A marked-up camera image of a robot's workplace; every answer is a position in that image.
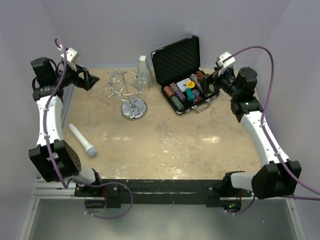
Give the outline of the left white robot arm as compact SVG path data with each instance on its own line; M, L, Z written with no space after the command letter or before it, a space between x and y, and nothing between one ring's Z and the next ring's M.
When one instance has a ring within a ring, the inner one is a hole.
M92 196L99 196L104 184L94 169L82 167L78 154L63 138L62 123L64 88L74 85L89 91L99 77L80 65L71 68L66 64L59 70L47 57L30 64L35 73L32 98L39 112L39 135L36 146L28 151L29 159L46 182L60 182L64 188L75 182L85 185Z

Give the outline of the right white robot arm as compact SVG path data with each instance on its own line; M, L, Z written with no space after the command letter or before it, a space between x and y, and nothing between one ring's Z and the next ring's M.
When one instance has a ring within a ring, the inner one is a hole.
M256 174L244 171L226 173L222 189L230 197L246 190L259 200L291 196L302 167L282 151L263 117L264 108L255 97L257 76L250 67L241 68L237 74L230 67L223 73L216 70L201 78L203 83L212 84L215 90L222 90L231 97L231 111L248 133L261 165Z

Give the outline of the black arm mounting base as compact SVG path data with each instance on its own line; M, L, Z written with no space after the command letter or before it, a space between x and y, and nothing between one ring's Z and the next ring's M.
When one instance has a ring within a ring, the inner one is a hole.
M98 200L100 208L135 205L220 206L223 198L250 197L247 190L225 188L217 179L102 179L94 187L76 183L75 197Z

